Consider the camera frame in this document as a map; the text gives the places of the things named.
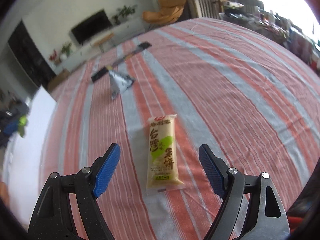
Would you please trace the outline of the green snack packet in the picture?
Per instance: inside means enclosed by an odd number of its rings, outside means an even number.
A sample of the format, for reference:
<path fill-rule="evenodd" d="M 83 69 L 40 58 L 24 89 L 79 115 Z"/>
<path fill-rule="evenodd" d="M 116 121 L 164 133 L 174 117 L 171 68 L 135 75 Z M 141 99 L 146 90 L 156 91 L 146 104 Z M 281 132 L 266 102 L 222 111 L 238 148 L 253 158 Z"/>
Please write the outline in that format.
<path fill-rule="evenodd" d="M 18 120 L 17 131 L 18 131 L 20 137 L 22 137 L 22 138 L 25 136 L 25 127 L 27 126 L 27 124 L 28 124 L 27 116 L 26 115 L 21 116 Z"/>

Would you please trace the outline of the beige rice cracker packet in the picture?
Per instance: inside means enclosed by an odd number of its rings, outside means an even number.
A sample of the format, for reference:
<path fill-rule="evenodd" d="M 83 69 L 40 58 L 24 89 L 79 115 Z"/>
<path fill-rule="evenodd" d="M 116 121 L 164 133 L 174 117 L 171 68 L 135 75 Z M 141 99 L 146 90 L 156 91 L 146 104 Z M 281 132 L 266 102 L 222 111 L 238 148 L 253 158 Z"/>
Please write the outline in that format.
<path fill-rule="evenodd" d="M 185 188 L 177 164 L 176 114 L 149 118 L 149 151 L 146 193 L 158 194 Z"/>

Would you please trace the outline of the long black snack packet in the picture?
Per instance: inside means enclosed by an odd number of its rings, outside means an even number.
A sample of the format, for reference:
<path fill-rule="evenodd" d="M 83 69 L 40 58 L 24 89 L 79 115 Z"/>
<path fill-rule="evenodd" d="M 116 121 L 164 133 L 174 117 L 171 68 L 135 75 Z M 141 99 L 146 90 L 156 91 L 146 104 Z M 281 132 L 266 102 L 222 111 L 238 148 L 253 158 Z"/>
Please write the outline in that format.
<path fill-rule="evenodd" d="M 136 54 L 143 52 L 144 50 L 150 48 L 151 46 L 152 45 L 149 42 L 140 43 L 138 46 L 136 46 L 136 48 L 134 50 L 131 50 L 129 53 L 116 59 L 116 61 L 114 61 L 114 63 L 100 68 L 95 74 L 93 74 L 91 76 L 92 82 L 95 83 L 100 78 L 102 78 L 104 75 L 106 75 L 110 70 L 113 70 L 116 66 L 120 65 L 121 63 L 123 63 L 126 60 L 130 59 L 131 57 L 135 56 Z"/>

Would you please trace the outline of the red flower vase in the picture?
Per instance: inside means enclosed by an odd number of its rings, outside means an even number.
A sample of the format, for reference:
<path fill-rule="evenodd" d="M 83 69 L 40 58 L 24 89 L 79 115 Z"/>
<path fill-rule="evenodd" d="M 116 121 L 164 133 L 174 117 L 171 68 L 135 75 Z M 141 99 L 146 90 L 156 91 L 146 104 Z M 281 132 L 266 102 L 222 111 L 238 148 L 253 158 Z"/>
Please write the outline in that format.
<path fill-rule="evenodd" d="M 60 54 L 54 49 L 49 55 L 49 61 L 58 66 L 61 63 Z"/>

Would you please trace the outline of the silver triangular snack packet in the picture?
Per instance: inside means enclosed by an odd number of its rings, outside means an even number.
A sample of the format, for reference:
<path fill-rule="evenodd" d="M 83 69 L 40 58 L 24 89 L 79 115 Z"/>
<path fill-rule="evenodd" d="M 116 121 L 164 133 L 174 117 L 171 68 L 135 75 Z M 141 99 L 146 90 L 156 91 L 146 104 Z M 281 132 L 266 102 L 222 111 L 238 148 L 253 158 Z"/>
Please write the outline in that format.
<path fill-rule="evenodd" d="M 126 90 L 132 87 L 135 78 L 124 72 L 110 70 L 108 72 L 110 78 L 111 99 L 115 100 Z"/>

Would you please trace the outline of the wooden stool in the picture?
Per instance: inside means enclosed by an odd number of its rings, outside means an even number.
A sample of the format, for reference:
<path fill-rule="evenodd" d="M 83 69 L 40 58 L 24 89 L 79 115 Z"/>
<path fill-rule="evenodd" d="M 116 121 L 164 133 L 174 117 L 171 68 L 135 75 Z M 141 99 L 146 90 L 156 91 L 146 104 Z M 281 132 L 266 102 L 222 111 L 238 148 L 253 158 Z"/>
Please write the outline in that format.
<path fill-rule="evenodd" d="M 104 44 L 106 42 L 111 42 L 111 44 L 113 44 L 113 41 L 112 41 L 112 38 L 114 37 L 114 33 L 110 33 L 110 34 L 107 34 L 105 35 L 103 38 L 101 38 L 100 40 L 94 42 L 92 44 L 92 47 L 98 47 L 100 49 L 100 51 L 102 53 L 104 53 Z"/>

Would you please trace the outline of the striped pink grey tablecloth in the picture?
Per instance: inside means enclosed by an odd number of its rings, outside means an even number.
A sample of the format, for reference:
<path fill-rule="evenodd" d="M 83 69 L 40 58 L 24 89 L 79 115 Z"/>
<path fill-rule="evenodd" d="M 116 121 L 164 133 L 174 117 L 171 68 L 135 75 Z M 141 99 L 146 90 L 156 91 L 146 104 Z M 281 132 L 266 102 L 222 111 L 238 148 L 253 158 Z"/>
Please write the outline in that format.
<path fill-rule="evenodd" d="M 89 61 L 52 92 L 40 184 L 112 143 L 120 162 L 99 207 L 116 239 L 203 239 L 221 199 L 199 162 L 207 144 L 240 172 L 268 172 L 286 209 L 319 159 L 319 77 L 287 49 L 211 18 L 169 25 Z M 176 115 L 185 187 L 146 194 L 150 118 Z"/>

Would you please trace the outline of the black television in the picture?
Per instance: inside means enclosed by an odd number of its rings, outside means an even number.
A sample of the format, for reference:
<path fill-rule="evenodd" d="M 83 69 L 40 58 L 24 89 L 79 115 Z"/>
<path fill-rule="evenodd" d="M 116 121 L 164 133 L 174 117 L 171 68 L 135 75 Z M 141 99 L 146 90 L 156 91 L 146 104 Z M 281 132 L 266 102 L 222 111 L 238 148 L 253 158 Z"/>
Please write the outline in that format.
<path fill-rule="evenodd" d="M 76 45 L 82 45 L 93 36 L 113 27 L 104 9 L 85 18 L 71 29 L 71 37 Z"/>

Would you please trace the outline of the white tv cabinet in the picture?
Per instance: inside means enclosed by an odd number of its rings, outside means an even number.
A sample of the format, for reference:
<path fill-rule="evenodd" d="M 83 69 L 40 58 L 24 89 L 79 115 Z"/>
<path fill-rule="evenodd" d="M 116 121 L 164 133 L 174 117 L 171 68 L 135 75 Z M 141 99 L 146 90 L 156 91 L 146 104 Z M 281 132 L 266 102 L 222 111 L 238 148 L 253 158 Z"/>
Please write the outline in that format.
<path fill-rule="evenodd" d="M 91 40 L 79 46 L 69 57 L 61 61 L 53 68 L 56 75 L 64 69 L 72 72 L 82 64 L 98 55 L 101 55 L 113 47 L 145 33 L 145 24 L 140 17 L 128 20 L 110 30 L 95 35 Z"/>

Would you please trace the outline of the green potted plant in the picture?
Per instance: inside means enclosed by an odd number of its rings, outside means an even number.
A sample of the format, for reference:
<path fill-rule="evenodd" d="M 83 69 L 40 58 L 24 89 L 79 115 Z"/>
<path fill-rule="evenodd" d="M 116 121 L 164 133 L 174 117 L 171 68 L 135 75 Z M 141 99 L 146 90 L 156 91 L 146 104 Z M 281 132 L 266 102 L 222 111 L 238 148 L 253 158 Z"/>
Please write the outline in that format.
<path fill-rule="evenodd" d="M 123 22 L 130 20 L 136 13 L 138 5 L 124 5 L 122 8 L 118 8 L 115 15 L 112 16 L 112 20 L 115 25 L 120 25 Z"/>

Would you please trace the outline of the orange lounge chair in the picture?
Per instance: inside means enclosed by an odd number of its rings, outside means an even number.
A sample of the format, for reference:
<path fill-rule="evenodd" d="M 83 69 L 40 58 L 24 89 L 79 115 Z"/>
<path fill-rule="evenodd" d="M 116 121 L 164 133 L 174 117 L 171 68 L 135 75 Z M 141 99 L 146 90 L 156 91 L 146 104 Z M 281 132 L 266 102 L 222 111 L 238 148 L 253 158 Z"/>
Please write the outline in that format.
<path fill-rule="evenodd" d="M 144 22 L 163 26 L 177 22 L 184 11 L 187 0 L 158 0 L 160 10 L 158 12 L 144 11 Z"/>

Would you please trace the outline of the dark wooden side table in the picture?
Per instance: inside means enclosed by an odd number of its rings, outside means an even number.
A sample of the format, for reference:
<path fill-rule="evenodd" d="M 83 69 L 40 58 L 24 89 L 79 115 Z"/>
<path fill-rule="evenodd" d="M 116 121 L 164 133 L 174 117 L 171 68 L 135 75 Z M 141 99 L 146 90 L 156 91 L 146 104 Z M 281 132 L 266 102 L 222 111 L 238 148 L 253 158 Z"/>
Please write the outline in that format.
<path fill-rule="evenodd" d="M 249 14 L 254 14 L 259 8 L 264 9 L 261 0 L 193 0 L 197 17 L 219 18 L 219 13 L 227 7 L 234 7 Z"/>

